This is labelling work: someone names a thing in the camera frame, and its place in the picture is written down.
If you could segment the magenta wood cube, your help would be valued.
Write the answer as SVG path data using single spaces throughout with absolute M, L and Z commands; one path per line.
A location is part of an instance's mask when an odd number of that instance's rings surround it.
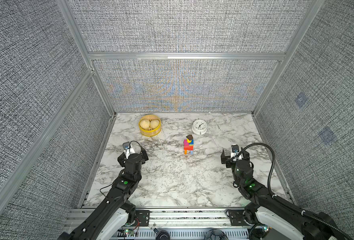
M 190 146 L 190 143 L 187 141 L 187 139 L 185 139 L 183 141 L 183 144 L 184 144 L 184 147 L 189 147 Z

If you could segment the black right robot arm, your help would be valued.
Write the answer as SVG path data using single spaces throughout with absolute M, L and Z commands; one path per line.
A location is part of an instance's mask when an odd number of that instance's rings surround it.
M 254 178 L 254 164 L 247 151 L 257 143 L 244 148 L 232 145 L 230 155 L 225 152 L 220 155 L 221 163 L 231 169 L 233 187 L 250 201 L 244 208 L 244 220 L 250 225 L 271 227 L 291 240 L 349 240 L 351 237 L 328 214 L 300 208 L 273 192 L 271 177 L 276 163 L 275 152 L 265 143 L 259 145 L 267 148 L 272 156 L 266 185 Z

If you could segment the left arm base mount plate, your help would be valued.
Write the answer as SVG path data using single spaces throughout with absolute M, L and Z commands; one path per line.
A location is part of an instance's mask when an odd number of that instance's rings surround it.
M 150 222 L 149 210 L 135 210 L 128 215 L 128 220 L 125 226 L 128 227 L 148 227 Z

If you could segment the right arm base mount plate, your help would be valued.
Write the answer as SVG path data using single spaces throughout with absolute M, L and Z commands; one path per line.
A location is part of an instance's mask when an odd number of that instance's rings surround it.
M 226 209 L 225 215 L 229 218 L 233 227 L 253 226 L 253 224 L 250 224 L 246 221 L 244 209 Z

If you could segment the orange-red wood block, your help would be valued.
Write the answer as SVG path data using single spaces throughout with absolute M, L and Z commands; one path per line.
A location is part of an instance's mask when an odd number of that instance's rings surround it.
M 193 151 L 194 146 L 184 146 L 183 148 L 185 151 Z

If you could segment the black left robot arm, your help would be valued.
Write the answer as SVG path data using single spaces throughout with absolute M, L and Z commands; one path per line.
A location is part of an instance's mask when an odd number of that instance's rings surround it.
M 126 223 L 132 223 L 136 206 L 128 199 L 142 179 L 142 165 L 149 159 L 141 147 L 139 153 L 126 156 L 123 152 L 118 161 L 124 169 L 112 182 L 112 188 L 98 207 L 71 233 L 63 232 L 59 240 L 108 240 Z

